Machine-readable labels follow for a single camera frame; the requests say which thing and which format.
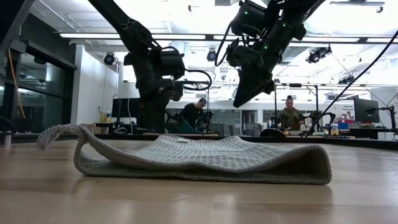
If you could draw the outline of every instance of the person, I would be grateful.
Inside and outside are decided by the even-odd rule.
[[[301,121],[299,118],[300,112],[298,109],[293,107],[293,98],[291,96],[287,96],[286,98],[286,107],[279,112],[279,119],[282,123],[282,128],[284,130],[290,128],[290,131],[299,131],[304,121]]]
[[[189,103],[185,105],[184,109],[181,111],[181,115],[184,120],[188,122],[188,124],[195,128],[196,120],[203,116],[203,108],[206,106],[207,100],[205,98],[201,98],[196,103]]]

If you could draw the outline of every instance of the knit blanket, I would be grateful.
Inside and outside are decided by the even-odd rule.
[[[165,134],[141,149],[120,150],[83,126],[60,125],[44,131],[37,140],[38,147],[46,150],[65,132],[78,136],[75,167],[92,177],[317,185],[331,181],[328,155],[316,145],[291,149],[247,142],[237,136],[195,141]],[[92,158],[83,152],[85,144],[104,158]]]

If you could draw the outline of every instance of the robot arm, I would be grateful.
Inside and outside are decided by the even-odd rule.
[[[176,48],[162,48],[152,37],[151,32],[140,22],[131,19],[113,0],[89,0],[96,10],[116,29],[129,53],[124,65],[132,65],[137,78],[136,87],[141,97],[141,116],[147,119],[150,129],[164,132],[164,111],[170,100],[178,101],[183,89],[206,90],[209,82],[176,81],[185,71],[182,57]],[[173,79],[163,79],[171,75]],[[206,88],[188,88],[185,84],[206,84]]]
[[[226,57],[230,66],[240,67],[234,107],[240,107],[262,92],[270,94],[275,90],[274,67],[282,61],[293,38],[302,40],[307,32],[303,23],[324,1],[271,0],[264,8],[252,1],[240,0],[239,11],[227,28],[215,60],[215,65],[219,66]],[[234,40],[218,63],[220,49],[230,29],[233,34],[239,37],[246,34],[248,38],[243,40],[243,45],[239,45],[239,38]]]
[[[303,115],[301,114],[301,115],[300,115],[300,119],[305,120],[305,119],[307,119],[307,118],[311,118],[312,121],[314,122],[314,121],[316,121],[321,115],[322,115],[321,111],[313,111],[313,112],[311,112],[311,114],[308,115],[308,116],[303,116]],[[329,115],[329,116],[330,116],[329,125],[331,125],[331,124],[333,123],[333,121],[335,120],[335,118],[336,118],[336,114],[334,114],[334,113],[332,113],[332,112],[327,112],[327,113],[325,113],[322,117],[324,117],[324,116],[326,116],[326,115]],[[314,132],[315,132],[314,129],[311,129],[311,130],[310,130],[310,133],[311,133],[311,134],[314,133]]]

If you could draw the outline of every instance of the cable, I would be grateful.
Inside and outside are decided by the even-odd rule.
[[[265,46],[265,43],[266,43],[266,42],[265,42],[265,37],[264,37],[264,34],[261,32],[261,30],[257,29],[257,28],[254,27],[254,26],[250,26],[250,25],[246,25],[246,24],[243,24],[243,27],[248,27],[248,28],[250,28],[250,29],[252,29],[252,30],[255,30],[255,31],[259,34],[259,36],[260,36],[260,38],[261,38],[261,41],[264,42],[264,46]],[[227,29],[226,29],[226,31],[225,31],[223,40],[221,40],[221,42],[220,42],[220,44],[219,44],[219,46],[218,46],[217,53],[216,53],[216,58],[215,58],[215,61],[214,61],[214,65],[215,65],[216,67],[219,67],[219,66],[223,63],[223,61],[225,60],[225,57],[226,57],[226,55],[227,55],[227,51],[226,51],[226,52],[224,53],[223,58],[221,59],[221,61],[217,63],[217,61],[218,61],[218,56],[219,56],[219,54],[220,54],[221,48],[222,48],[223,45],[224,45],[224,42],[225,42],[225,40],[226,40],[226,37],[228,36],[228,33],[229,33],[229,30],[230,30],[230,29],[231,29],[231,23],[229,23],[229,25],[228,25],[228,27],[227,27]],[[265,51],[264,46],[261,48],[261,52]]]
[[[14,79],[15,91],[17,93],[19,108],[21,109],[22,117],[25,119],[25,111],[22,107],[21,98],[19,97],[19,94],[18,94],[18,85],[17,85],[17,79],[15,77],[14,65],[12,64],[11,49],[8,49],[8,57],[10,60],[11,73],[12,73],[12,78]]]
[[[162,48],[162,50],[165,50],[165,49],[173,49],[173,50],[175,50],[175,51],[178,52],[178,49],[176,49],[176,48],[173,47],[173,46],[167,46],[167,47],[163,47],[163,48]],[[191,90],[191,91],[204,91],[204,90],[208,90],[208,89],[210,88],[211,84],[213,83],[213,80],[211,79],[211,76],[210,76],[207,72],[205,72],[205,71],[202,71],[202,70],[189,70],[189,69],[186,69],[186,68],[185,68],[185,71],[186,71],[186,72],[198,72],[198,73],[202,73],[202,74],[205,74],[205,75],[209,78],[209,84],[208,84],[206,87],[204,87],[204,88],[199,88],[199,85],[198,85],[198,83],[197,83],[196,81],[191,81],[192,84],[194,84],[194,85],[197,86],[197,88],[190,88],[190,87],[184,86],[183,88],[186,89],[186,90]]]
[[[354,82],[356,82],[359,78],[361,78],[361,76],[363,75],[363,74],[365,74],[380,58],[381,58],[381,56],[383,56],[383,54],[386,52],[386,50],[390,47],[390,45],[394,42],[394,40],[395,40],[395,38],[398,36],[398,30],[397,30],[397,32],[392,36],[392,38],[391,38],[391,40],[390,40],[390,42],[386,45],[386,47],[380,52],[380,54],[373,60],[373,62],[370,64],[370,65],[368,65],[368,67],[366,67],[352,82],[350,82],[347,86],[346,86],[346,88],[344,88],[344,90],[343,91],[341,91],[341,93],[330,103],[330,105],[326,108],[326,110],[324,110],[323,112],[322,112],[322,114],[321,114],[321,116],[320,116],[320,118],[323,116],[323,115],[325,115],[325,113],[331,108],[331,106],[334,104],[334,103],[336,103],[336,101],[343,95],[343,93],[354,83]],[[314,124],[316,124],[317,122],[319,122],[319,119],[320,118],[317,118],[317,120],[314,122]]]
[[[224,61],[224,59],[225,59],[225,57],[226,57],[226,52],[225,52],[224,55],[223,55],[223,58],[221,59],[221,61],[220,61],[219,63],[217,63],[217,61],[218,61],[218,55],[220,54],[221,48],[222,48],[223,45],[224,45],[224,42],[225,42],[225,40],[226,40],[226,37],[227,37],[227,35],[228,35],[230,29],[231,29],[231,23],[229,23],[228,27],[226,28],[226,31],[225,31],[223,40],[221,40],[221,42],[220,42],[220,44],[219,44],[219,46],[218,46],[217,53],[216,53],[216,58],[215,58],[215,60],[214,60],[214,65],[215,65],[216,67],[219,67],[219,66],[223,63],[223,61]]]
[[[208,90],[211,87],[211,84],[213,83],[213,80],[211,79],[211,76],[207,72],[202,71],[202,70],[190,70],[190,69],[185,69],[185,71],[187,71],[187,72],[198,72],[198,73],[205,74],[209,78],[209,84],[207,84],[207,86],[204,87],[204,88],[199,88],[199,87],[198,88],[190,88],[190,87],[184,86],[184,89],[191,90],[191,91],[204,91],[204,90]]]
[[[131,113],[130,113],[130,98],[127,98],[127,111],[129,112],[130,132],[132,134]]]
[[[396,93],[392,98],[391,98],[391,100],[390,101],[388,101],[388,104],[386,105],[386,106],[388,106],[388,105],[390,105],[390,103],[391,103],[391,101],[393,101],[394,100],[394,98],[396,97],[398,95],[398,93]]]
[[[376,99],[378,99],[384,106],[387,106],[382,100],[380,100],[375,94],[373,94],[369,89],[367,89],[365,86],[363,87],[365,90],[367,90],[372,96],[374,96]]]

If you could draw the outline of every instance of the desk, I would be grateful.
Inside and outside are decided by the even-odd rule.
[[[297,135],[286,135],[286,137],[287,138],[305,138],[305,136],[303,136],[303,137],[301,137],[301,136],[297,136]],[[347,136],[349,139],[354,139],[355,138],[355,136]],[[308,136],[307,138],[332,138],[332,139],[339,139],[339,137],[337,136],[337,137],[333,137],[333,136],[329,136],[329,137],[326,137],[326,136],[316,136],[316,135],[313,135],[313,136]]]
[[[378,133],[389,133],[394,132],[391,128],[351,128],[351,129],[342,129],[339,130],[339,133],[342,135],[351,135],[355,136],[356,138],[370,138],[370,139],[379,139]]]
[[[189,136],[219,136],[218,134],[174,134],[174,136],[189,137]],[[144,133],[143,135],[159,135],[159,133]]]
[[[107,141],[139,149],[148,141]],[[303,144],[271,144],[300,147]],[[73,166],[76,141],[13,144],[0,153],[0,222],[5,224],[390,224],[398,220],[393,151],[322,145],[327,186],[85,177]],[[83,150],[101,158],[90,146]]]

